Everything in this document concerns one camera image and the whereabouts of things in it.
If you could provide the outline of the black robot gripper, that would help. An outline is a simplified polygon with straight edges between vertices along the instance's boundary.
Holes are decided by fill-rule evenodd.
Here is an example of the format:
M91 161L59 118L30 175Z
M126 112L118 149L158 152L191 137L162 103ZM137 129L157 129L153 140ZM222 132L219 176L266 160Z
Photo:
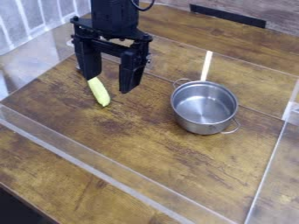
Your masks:
M149 11L139 0L90 0L91 18L75 16L73 44L86 80L102 72L102 54L122 54L119 91L129 93L142 81L153 36L138 29L139 13Z

